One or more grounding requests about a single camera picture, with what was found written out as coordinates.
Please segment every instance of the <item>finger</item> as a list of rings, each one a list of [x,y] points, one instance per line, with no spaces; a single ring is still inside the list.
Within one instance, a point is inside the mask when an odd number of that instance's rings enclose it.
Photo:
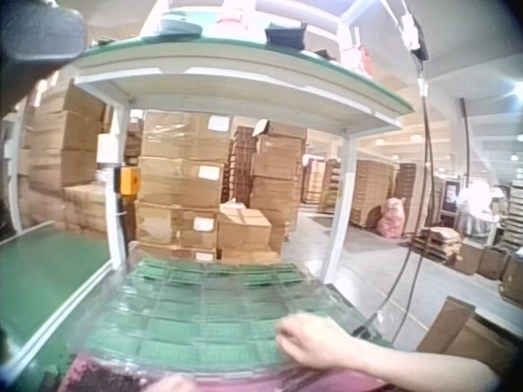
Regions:
[[[286,318],[283,318],[280,322],[276,331],[287,336],[295,336],[299,339],[302,335],[304,328],[304,322],[300,314],[293,314]]]
[[[293,341],[279,335],[276,338],[276,344],[284,353],[286,353],[286,355],[293,358],[295,361],[301,362],[303,360],[303,349]]]

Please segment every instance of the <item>pink plastic bag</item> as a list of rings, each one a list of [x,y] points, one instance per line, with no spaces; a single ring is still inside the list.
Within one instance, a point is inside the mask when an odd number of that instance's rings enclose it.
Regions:
[[[389,198],[378,222],[378,232],[385,238],[401,238],[405,227],[405,210],[398,198]]]

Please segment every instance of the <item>white label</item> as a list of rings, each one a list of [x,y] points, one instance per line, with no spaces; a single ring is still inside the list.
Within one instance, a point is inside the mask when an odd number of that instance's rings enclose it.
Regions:
[[[230,125],[230,118],[222,116],[211,116],[207,128],[210,131],[228,132]]]
[[[196,260],[202,261],[203,263],[212,263],[214,261],[214,255],[212,253],[196,252]]]
[[[214,219],[196,216],[193,222],[193,229],[196,231],[213,231]]]
[[[220,178],[220,168],[217,166],[200,166],[198,177],[216,181]]]

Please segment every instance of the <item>black object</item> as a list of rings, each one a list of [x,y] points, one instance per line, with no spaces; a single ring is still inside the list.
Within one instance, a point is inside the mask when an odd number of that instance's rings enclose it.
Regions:
[[[305,31],[307,23],[302,23],[300,27],[284,27],[277,24],[270,24],[265,29],[268,45],[276,45],[279,47],[291,47],[298,51],[305,49]]]
[[[140,378],[118,374],[107,368],[87,366],[81,377],[69,381],[67,392],[140,392]]]
[[[332,57],[329,52],[327,51],[327,49],[322,49],[321,51],[315,51],[315,54],[318,55],[319,57],[323,57],[324,59],[326,60],[336,60],[334,57]]]
[[[3,117],[38,80],[82,55],[87,29],[76,11],[42,2],[4,0],[0,7]]]

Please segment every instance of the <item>yellow switch box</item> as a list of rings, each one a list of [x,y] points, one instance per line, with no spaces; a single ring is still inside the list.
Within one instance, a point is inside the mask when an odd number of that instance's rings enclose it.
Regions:
[[[140,190],[140,169],[138,167],[122,167],[120,173],[120,194],[134,196]]]

